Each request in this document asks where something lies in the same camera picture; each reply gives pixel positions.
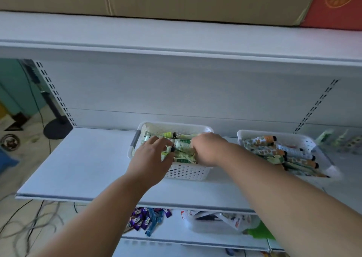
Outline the white storage basket with packets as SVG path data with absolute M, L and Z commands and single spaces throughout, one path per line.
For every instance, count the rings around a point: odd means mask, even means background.
M 261 223 L 257 215 L 250 213 L 182 210 L 181 217 L 186 228 L 194 233 L 241 235 Z

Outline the person's right forearm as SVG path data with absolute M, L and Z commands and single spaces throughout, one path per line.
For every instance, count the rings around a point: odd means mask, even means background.
M 362 215 L 239 145 L 220 147 L 222 167 L 291 257 L 362 257 Z

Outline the green white cream tube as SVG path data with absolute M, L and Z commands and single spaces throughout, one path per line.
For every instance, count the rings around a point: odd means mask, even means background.
M 177 151 L 193 155 L 195 149 L 191 146 L 191 140 L 187 139 L 175 139 L 174 148 Z

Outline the round metal bowl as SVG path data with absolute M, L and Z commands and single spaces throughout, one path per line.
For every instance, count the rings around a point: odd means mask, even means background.
M 20 144 L 20 138 L 15 134 L 6 134 L 0 139 L 0 147 L 7 152 L 16 151 Z

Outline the white perforated plastic basket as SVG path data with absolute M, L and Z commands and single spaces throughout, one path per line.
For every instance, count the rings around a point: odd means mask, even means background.
M 281 132 L 239 130 L 237 132 L 238 143 L 242 147 L 244 147 L 242 144 L 242 139 L 249 139 L 264 135 L 274 135 L 277 137 L 280 143 L 284 145 L 292 145 L 292 146 L 296 145 L 297 148 L 302 148 L 307 153 L 314 155 L 316 157 L 316 162 L 319 164 L 319 169 L 324 174 L 330 176 L 330 178 L 305 177 L 305 176 L 296 176 L 296 177 L 317 187 L 327 186 L 332 182 L 342 180 L 343 177 L 341 171 L 333 164 L 333 162 L 328 158 L 328 156 L 326 156 L 322 152 L 322 150 L 315 144 L 314 140 L 312 140 L 307 136 L 292 134 L 292 133 L 281 133 Z

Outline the green plastic item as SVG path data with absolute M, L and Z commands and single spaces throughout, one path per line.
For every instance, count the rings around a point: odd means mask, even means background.
M 265 226 L 265 224 L 260 221 L 259 225 L 256 228 L 248 228 L 243 231 L 244 235 L 252 236 L 255 239 L 271 239 L 275 240 L 275 237 Z

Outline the blue cloth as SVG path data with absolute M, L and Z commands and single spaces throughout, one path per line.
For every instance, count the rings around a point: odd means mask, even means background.
M 11 158 L 1 147 L 0 147 L 0 175 L 10 167 L 15 167 L 19 163 L 18 160 Z

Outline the pile of orange capped tubes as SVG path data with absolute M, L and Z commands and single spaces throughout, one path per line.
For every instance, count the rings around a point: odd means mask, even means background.
M 274 135 L 242 139 L 248 151 L 295 176 L 330 178 L 319 169 L 316 157 L 296 145 L 284 145 Z

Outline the black fan stand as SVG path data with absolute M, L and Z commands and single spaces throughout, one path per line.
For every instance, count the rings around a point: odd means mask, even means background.
M 30 79 L 38 87 L 40 94 L 55 116 L 55 119 L 45 125 L 43 129 L 44 136 L 50 140 L 64 139 L 73 129 L 71 123 L 66 116 L 61 115 L 55 103 L 52 101 L 50 93 L 42 87 L 41 81 L 35 72 L 35 63 L 30 59 L 25 59 L 24 66 Z

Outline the pile of green tubes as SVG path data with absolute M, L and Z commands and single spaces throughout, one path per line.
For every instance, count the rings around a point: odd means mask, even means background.
M 150 131 L 145 131 L 143 138 L 141 140 L 141 144 L 144 144 L 147 140 L 149 140 L 152 136 L 164 137 L 168 139 L 172 145 L 167 146 L 166 150 L 161 153 L 161 160 L 165 158 L 167 152 L 169 152 L 170 147 L 174 146 L 175 139 L 187 139 L 192 140 L 193 137 L 197 136 L 197 134 L 178 134 L 176 132 L 164 132 L 164 133 L 152 133 Z M 177 150 L 174 150 L 174 162 L 179 163 L 189 163 L 189 164 L 197 164 L 195 159 L 195 153 L 193 155 L 183 153 Z

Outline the white metal shelf unit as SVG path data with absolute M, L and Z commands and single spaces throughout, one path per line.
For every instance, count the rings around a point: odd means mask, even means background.
M 362 32 L 0 12 L 0 58 L 30 59 L 73 126 L 23 199 L 91 201 L 143 122 L 362 133 Z

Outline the blue snack packets bunch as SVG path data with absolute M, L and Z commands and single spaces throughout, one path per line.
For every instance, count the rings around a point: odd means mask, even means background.
M 164 218 L 164 209 L 154 209 L 148 208 L 148 213 L 150 217 L 150 223 L 146 229 L 146 236 L 151 237 L 156 227 L 163 222 Z

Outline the person's left hand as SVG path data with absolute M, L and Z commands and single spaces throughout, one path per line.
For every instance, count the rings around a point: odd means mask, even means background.
M 161 160 L 161 153 L 170 145 L 168 139 L 152 136 L 135 151 L 125 174 L 127 178 L 144 192 L 158 184 L 170 169 L 170 166 L 165 166 L 165 158 Z

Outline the person's right hand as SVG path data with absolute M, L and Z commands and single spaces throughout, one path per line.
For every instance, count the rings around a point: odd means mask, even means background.
M 208 134 L 208 155 L 207 163 L 200 164 L 208 167 L 219 166 L 221 164 L 222 155 L 224 154 L 225 149 L 230 146 L 229 142 L 220 135 L 213 132 L 205 132 L 202 134 Z

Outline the person's left forearm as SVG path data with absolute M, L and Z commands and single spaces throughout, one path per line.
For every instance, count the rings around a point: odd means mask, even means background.
M 161 179 L 150 173 L 119 177 L 29 257 L 112 257 L 137 203 Z

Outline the row of pale green tubes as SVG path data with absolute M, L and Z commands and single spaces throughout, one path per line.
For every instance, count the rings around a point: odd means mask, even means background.
M 342 131 L 329 128 L 320 133 L 314 141 L 326 152 L 362 155 L 362 131 L 353 133 L 348 128 Z

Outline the heap of purple snack packets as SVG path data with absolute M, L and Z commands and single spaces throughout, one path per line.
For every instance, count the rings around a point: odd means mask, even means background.
M 149 207 L 137 207 L 133 210 L 129 222 L 126 225 L 125 232 L 128 232 L 133 229 L 136 231 L 139 231 L 140 229 L 146 231 L 148 224 L 150 223 L 148 208 Z M 172 211 L 170 209 L 164 209 L 164 212 L 165 213 L 163 219 L 172 216 Z

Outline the teal cabinet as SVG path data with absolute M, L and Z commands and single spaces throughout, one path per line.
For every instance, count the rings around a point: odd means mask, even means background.
M 0 58 L 0 102 L 13 116 L 22 113 L 32 117 L 38 113 L 37 106 L 46 106 L 38 87 L 16 59 Z

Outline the red printed box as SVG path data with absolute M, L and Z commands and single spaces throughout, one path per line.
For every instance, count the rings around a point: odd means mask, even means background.
M 300 26 L 362 31 L 362 0 L 313 0 Z

